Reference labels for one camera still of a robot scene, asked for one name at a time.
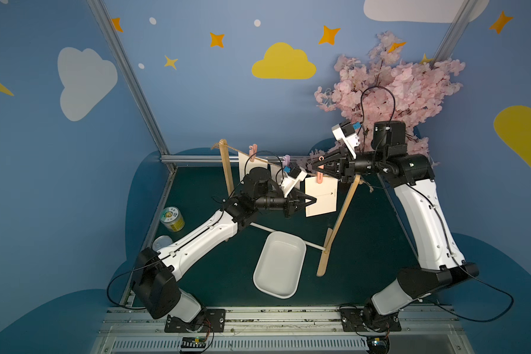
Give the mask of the white postcard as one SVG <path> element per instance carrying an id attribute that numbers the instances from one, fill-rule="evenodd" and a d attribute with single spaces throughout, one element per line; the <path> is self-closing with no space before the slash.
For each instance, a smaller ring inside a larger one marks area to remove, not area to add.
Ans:
<path id="1" fill-rule="evenodd" d="M 253 168 L 265 168 L 268 169 L 268 162 L 266 160 L 254 157 L 250 158 L 244 153 L 238 153 L 239 159 L 239 179 L 243 180 L 246 174 L 248 174 Z"/>
<path id="2" fill-rule="evenodd" d="M 271 171 L 271 179 L 277 182 L 277 184 L 282 184 L 283 179 L 285 177 L 284 169 L 286 167 L 286 163 L 282 162 L 281 165 L 270 165 L 270 171 Z"/>
<path id="3" fill-rule="evenodd" d="M 314 177 L 305 179 L 305 193 L 317 200 L 305 208 L 308 218 L 336 211 L 338 183 L 336 178 L 329 176 L 324 176 L 322 183 L 318 183 Z"/>

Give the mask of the purple clothespin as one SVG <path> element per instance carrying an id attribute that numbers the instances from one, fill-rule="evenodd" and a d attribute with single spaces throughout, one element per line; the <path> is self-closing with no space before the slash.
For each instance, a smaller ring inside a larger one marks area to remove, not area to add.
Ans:
<path id="1" fill-rule="evenodd" d="M 291 163 L 291 156 L 290 155 L 285 155 L 283 157 L 283 171 L 285 173 L 289 173 L 291 171 L 290 163 Z"/>

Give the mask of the light pink clothespin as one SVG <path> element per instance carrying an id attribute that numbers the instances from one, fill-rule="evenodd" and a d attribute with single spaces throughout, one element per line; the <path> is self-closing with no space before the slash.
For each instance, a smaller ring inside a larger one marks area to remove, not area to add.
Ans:
<path id="1" fill-rule="evenodd" d="M 249 161 L 253 162 L 255 160 L 255 156 L 258 153 L 258 145 L 253 144 L 249 146 Z"/>

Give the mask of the salmon clothespin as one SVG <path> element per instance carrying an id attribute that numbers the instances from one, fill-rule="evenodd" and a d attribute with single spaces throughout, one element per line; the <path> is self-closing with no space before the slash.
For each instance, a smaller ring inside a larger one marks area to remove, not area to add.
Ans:
<path id="1" fill-rule="evenodd" d="M 324 157 L 320 156 L 319 161 L 323 161 Z M 323 182 L 324 174 L 322 172 L 317 171 L 317 184 L 321 184 Z"/>

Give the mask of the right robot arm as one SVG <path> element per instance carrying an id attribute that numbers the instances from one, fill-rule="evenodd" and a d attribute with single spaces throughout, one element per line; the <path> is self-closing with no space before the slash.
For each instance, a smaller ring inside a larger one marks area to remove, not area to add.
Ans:
<path id="1" fill-rule="evenodd" d="M 429 159 L 407 152 L 406 125 L 376 122 L 372 149 L 361 152 L 359 124 L 342 122 L 332 132 L 343 147 L 313 162 L 314 171 L 347 183 L 377 173 L 398 197 L 417 246 L 418 267 L 403 268 L 385 289 L 371 296 L 362 309 L 364 327 L 382 332 L 398 322 L 398 313 L 414 301 L 467 280 L 479 269 L 466 261 L 456 245 L 437 197 L 435 174 Z"/>

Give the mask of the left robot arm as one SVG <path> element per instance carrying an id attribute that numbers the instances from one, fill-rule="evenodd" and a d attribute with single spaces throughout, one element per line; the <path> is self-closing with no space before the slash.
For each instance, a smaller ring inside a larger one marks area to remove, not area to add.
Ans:
<path id="1" fill-rule="evenodd" d="M 178 286 L 196 262 L 254 223 L 262 209 L 281 210 L 290 218 L 316 203 L 316 198 L 296 187 L 308 176 L 304 168 L 286 167 L 280 175 L 282 181 L 278 182 L 267 168 L 252 168 L 200 227 L 159 251 L 143 249 L 128 271 L 131 289 L 142 303 L 140 308 L 153 319 L 171 315 L 186 323 L 197 321 L 202 305 Z"/>

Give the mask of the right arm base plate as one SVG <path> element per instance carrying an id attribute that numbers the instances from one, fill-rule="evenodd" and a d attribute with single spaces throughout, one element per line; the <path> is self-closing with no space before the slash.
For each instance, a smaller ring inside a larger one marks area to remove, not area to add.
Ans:
<path id="1" fill-rule="evenodd" d="M 368 307 L 339 307 L 339 315 L 344 332 L 400 332 L 402 330 L 398 313 L 380 315 L 375 309 Z"/>

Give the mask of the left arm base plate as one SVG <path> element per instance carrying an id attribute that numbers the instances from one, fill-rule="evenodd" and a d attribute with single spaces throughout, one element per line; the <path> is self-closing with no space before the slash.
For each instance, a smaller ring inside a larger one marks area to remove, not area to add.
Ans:
<path id="1" fill-rule="evenodd" d="M 226 310 L 223 308 L 203 309 L 191 322 L 168 315 L 165 333 L 223 333 L 226 324 Z"/>

